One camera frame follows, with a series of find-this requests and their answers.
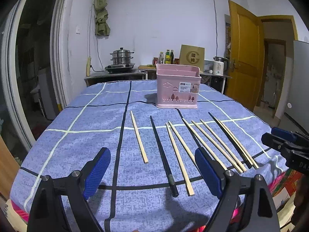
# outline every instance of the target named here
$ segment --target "door handle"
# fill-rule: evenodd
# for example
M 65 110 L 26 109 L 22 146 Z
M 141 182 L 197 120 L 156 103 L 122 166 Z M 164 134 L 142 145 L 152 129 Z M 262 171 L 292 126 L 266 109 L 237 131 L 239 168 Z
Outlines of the door handle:
M 232 59 L 230 62 L 231 72 L 234 72 L 235 69 L 235 59 Z

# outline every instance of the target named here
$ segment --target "pink plastic basket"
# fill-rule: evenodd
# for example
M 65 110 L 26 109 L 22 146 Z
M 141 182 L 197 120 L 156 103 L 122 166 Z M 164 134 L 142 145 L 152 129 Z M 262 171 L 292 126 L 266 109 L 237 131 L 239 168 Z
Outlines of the pink plastic basket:
M 157 64 L 157 102 L 159 108 L 197 108 L 200 68 Z

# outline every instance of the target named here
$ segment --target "electric kettle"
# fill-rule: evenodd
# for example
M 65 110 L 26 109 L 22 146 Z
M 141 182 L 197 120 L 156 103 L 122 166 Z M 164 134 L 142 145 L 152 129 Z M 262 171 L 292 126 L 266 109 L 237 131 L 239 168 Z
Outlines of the electric kettle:
M 219 57 L 219 56 L 214 57 L 213 73 L 220 74 L 220 75 L 225 74 L 225 72 L 228 72 L 229 64 L 230 64 L 230 61 L 227 58 Z

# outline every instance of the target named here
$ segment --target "wall switch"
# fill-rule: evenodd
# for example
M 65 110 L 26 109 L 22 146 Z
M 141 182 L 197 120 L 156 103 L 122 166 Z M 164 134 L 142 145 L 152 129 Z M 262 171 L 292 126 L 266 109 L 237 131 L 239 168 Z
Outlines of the wall switch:
M 79 27 L 79 26 L 76 26 L 75 33 L 76 33 L 76 34 L 80 34 L 80 27 Z

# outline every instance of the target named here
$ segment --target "blue tablecloth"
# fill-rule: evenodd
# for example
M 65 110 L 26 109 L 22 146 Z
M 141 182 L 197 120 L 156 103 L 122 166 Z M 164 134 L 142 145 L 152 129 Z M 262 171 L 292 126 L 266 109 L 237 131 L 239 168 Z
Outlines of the blue tablecloth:
M 123 81 L 86 88 L 57 116 L 30 150 L 16 176 L 10 198 L 20 208 L 30 212 L 41 175 L 52 178 L 68 176 L 92 160 L 102 147 L 107 147 L 111 151 L 111 163 L 96 194 L 88 200 L 104 231 L 188 231 L 202 226 L 211 217 L 218 199 L 211 195 L 174 136 L 195 192 L 194 196 L 187 195 L 165 123 L 170 120 L 175 125 L 194 153 L 197 144 L 182 117 L 199 124 L 202 118 L 242 160 L 208 112 L 225 122 L 260 166 L 258 170 L 252 168 L 246 171 L 243 176 L 253 177 L 260 173 L 269 184 L 287 170 L 285 159 L 261 143 L 262 134 L 270 132 L 270 127 L 241 104 L 211 87 L 200 85 L 198 109 L 159 109 L 155 106 L 156 89 L 156 81 Z M 148 164 L 143 163 L 130 111 L 139 127 Z M 171 196 L 168 187 L 150 115 L 178 183 L 177 198 Z M 194 129 L 230 167 L 229 161 L 196 127 Z M 67 197 L 62 199 L 72 231 L 79 231 Z

